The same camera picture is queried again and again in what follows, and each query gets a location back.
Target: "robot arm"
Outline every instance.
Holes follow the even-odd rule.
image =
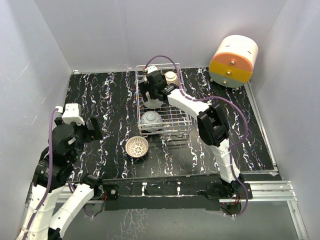
[[[177,107],[197,119],[200,137],[204,143],[210,146],[219,165],[221,179],[229,184],[235,181],[230,165],[228,123],[219,106],[214,108],[205,102],[188,100],[179,89],[173,90],[167,99],[171,106]],[[234,161],[232,166],[236,177],[239,177],[240,171]]]
[[[49,193],[41,207],[41,202],[48,185],[49,154],[48,147],[42,152],[40,161],[32,179],[31,202],[27,209],[21,232],[17,240],[58,240],[61,239],[77,213],[94,195],[102,181],[90,174],[84,176],[72,197],[52,217],[56,202],[62,192],[75,163],[83,152],[84,144],[103,138],[102,129],[96,117],[85,123],[81,117],[81,107],[77,103],[65,105],[62,117],[54,121],[57,125],[52,131],[52,179]]]
[[[220,106],[214,107],[205,102],[193,101],[195,98],[182,95],[174,84],[168,85],[166,78],[155,66],[146,69],[146,80],[139,83],[139,89],[144,101],[147,101],[148,92],[151,99],[167,101],[171,106],[177,107],[197,120],[200,138],[210,146],[216,162],[220,168],[221,179],[231,185],[232,192],[239,185],[232,174],[229,152],[229,125]],[[232,163],[235,176],[242,182],[239,169]]]

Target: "white backdrop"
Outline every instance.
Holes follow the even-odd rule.
[[[34,0],[0,5],[0,239],[13,240],[72,71]]]
[[[260,48],[252,85],[281,176],[310,240],[320,236],[320,2],[287,1]]]
[[[35,0],[73,70],[126,71],[154,55],[208,66],[232,34],[264,42],[286,0]]]

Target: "dish rack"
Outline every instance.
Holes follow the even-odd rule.
[[[161,71],[162,74],[168,71],[173,71],[175,73],[175,67],[172,63],[166,64],[152,64]],[[180,72],[180,76],[182,78],[182,87],[185,88],[180,64],[176,63],[177,69]],[[138,65],[135,69],[135,87],[136,87],[136,108],[137,108],[137,120],[138,120],[138,128],[139,133],[141,136],[148,136],[148,135],[156,135],[161,134],[165,136],[189,136],[192,120],[191,117],[185,113],[184,111],[180,110],[177,107],[170,106],[168,103],[164,102],[161,107],[157,109],[149,109],[144,105],[142,94],[139,92],[138,84],[141,83],[146,76],[143,72],[145,65]],[[148,111],[156,111],[161,115],[162,123],[155,125],[154,127],[152,124],[142,124],[141,117],[144,113]],[[145,131],[144,129],[148,128],[149,130],[152,129],[154,131]]]

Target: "black tabletop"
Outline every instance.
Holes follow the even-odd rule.
[[[207,68],[185,68],[182,76],[186,92],[191,96],[224,97],[242,110],[249,136],[245,143],[232,150],[240,170],[274,169],[245,88],[232,89],[211,83]],[[214,155],[200,139],[195,121],[188,138],[154,135],[147,138],[146,156],[136,161],[126,154],[127,140],[139,135],[135,80],[134,71],[71,76],[65,103],[80,104],[84,120],[98,116],[104,137],[85,146],[70,180],[77,181],[86,173],[103,179],[218,173]],[[241,117],[230,105],[217,103],[223,106],[229,122],[230,143],[238,142],[244,134]]]

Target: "orange and white cylinder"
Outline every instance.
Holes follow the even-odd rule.
[[[258,51],[258,45],[251,38],[227,36],[210,62],[210,77],[229,88],[243,86],[252,76]]]

